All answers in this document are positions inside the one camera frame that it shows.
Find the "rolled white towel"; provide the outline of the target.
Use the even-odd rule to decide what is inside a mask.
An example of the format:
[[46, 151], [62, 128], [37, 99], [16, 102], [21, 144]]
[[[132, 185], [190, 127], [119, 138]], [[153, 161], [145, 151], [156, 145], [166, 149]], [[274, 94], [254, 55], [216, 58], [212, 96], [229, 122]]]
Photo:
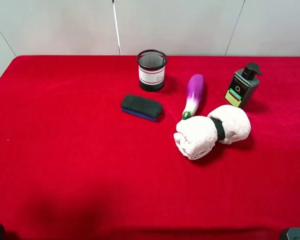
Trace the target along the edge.
[[193, 161], [207, 155], [216, 142], [230, 145], [245, 140], [250, 132], [251, 123], [244, 110], [221, 105], [207, 116], [178, 122], [173, 138], [179, 151]]

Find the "red table cloth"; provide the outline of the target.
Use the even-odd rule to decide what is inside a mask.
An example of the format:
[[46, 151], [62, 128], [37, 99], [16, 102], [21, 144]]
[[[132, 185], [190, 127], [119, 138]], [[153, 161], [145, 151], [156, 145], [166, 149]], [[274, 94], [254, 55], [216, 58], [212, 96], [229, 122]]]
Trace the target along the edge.
[[[234, 71], [259, 64], [251, 133], [197, 161], [173, 134], [187, 82], [197, 113], [224, 105]], [[300, 227], [300, 57], [170, 56], [161, 91], [135, 56], [23, 55], [0, 78], [0, 224], [13, 240], [261, 240]], [[158, 122], [121, 110], [162, 104]]]

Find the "black and blue eraser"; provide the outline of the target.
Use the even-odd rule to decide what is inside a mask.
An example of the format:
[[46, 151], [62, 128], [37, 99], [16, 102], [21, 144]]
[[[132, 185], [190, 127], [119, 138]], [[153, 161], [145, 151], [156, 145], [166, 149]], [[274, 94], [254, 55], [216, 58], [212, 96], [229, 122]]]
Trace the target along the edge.
[[133, 94], [123, 98], [120, 108], [125, 113], [153, 122], [159, 122], [163, 113], [163, 106], [158, 101]]

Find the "black mesh pen cup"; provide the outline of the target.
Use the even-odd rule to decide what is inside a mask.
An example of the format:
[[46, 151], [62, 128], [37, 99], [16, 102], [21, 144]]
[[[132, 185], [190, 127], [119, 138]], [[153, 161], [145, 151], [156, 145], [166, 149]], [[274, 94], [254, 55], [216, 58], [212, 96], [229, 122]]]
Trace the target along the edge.
[[167, 55], [156, 49], [141, 51], [136, 61], [138, 64], [139, 86], [147, 92], [157, 92], [164, 86]]

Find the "purple toy eggplant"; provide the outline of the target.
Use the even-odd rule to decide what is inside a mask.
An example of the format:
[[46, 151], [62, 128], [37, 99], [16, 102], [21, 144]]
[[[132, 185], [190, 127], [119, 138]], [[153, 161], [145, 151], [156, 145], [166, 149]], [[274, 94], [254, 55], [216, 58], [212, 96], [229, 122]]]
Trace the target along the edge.
[[201, 103], [205, 82], [202, 74], [193, 75], [188, 81], [186, 88], [186, 103], [181, 119], [186, 120], [193, 117]]

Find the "dark grey pump bottle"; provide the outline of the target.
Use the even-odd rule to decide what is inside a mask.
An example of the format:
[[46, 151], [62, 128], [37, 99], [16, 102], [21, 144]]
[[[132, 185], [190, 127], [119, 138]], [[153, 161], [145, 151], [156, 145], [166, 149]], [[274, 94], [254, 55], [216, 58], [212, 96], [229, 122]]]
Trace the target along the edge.
[[232, 106], [243, 108], [260, 84], [256, 75], [260, 76], [261, 74], [260, 66], [257, 63], [247, 63], [244, 68], [234, 73], [224, 98]]

